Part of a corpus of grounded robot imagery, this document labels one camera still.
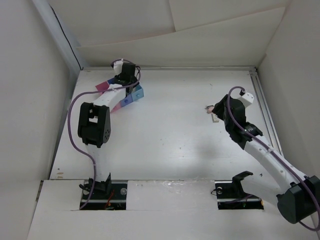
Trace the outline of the pink white stapler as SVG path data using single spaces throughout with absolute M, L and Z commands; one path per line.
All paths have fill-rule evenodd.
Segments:
M 205 107 L 205 109 L 206 109 L 206 112 L 208 113 L 208 114 L 212 114 L 213 113 L 213 110 L 214 110 L 214 105 L 208 105 L 208 106 L 206 106 Z

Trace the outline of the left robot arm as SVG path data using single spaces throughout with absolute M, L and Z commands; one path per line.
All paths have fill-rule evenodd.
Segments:
M 132 94 L 140 87 L 141 68 L 136 64 L 117 60 L 111 64 L 115 76 L 96 86 L 99 97 L 92 102 L 83 102 L 79 110 L 78 137 L 86 146 L 86 155 L 92 160 L 93 177 L 90 178 L 88 189 L 94 189 L 100 198 L 111 194 L 111 185 L 106 182 L 100 169 L 103 160 L 100 149 L 111 136 L 111 113 L 121 108 L 121 103 L 128 105 L 133 102 Z

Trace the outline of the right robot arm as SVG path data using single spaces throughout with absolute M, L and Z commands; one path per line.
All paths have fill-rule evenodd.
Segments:
M 272 184 L 263 174 L 245 170 L 232 177 L 228 190 L 229 204 L 251 197 L 260 198 L 277 207 L 291 224 L 320 212 L 320 180 L 307 176 L 276 151 L 262 131 L 247 121 L 246 108 L 254 102 L 251 93 L 241 91 L 237 98 L 226 94 L 206 111 L 224 122 L 229 137 L 251 155 L 274 179 Z

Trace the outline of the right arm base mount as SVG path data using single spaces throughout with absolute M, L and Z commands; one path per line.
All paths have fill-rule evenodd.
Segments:
M 211 195 L 216 196 L 219 210 L 264 210 L 261 198 L 246 193 L 242 187 L 242 180 L 253 173 L 243 171 L 231 180 L 215 180 Z

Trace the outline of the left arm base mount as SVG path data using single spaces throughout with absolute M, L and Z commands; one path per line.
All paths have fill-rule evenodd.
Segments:
M 93 179 L 90 178 L 79 187 L 82 196 L 79 204 L 80 210 L 95 211 L 124 211 L 127 208 L 128 181 L 112 180 L 111 174 L 105 181 L 96 181 L 93 192 L 90 191 Z

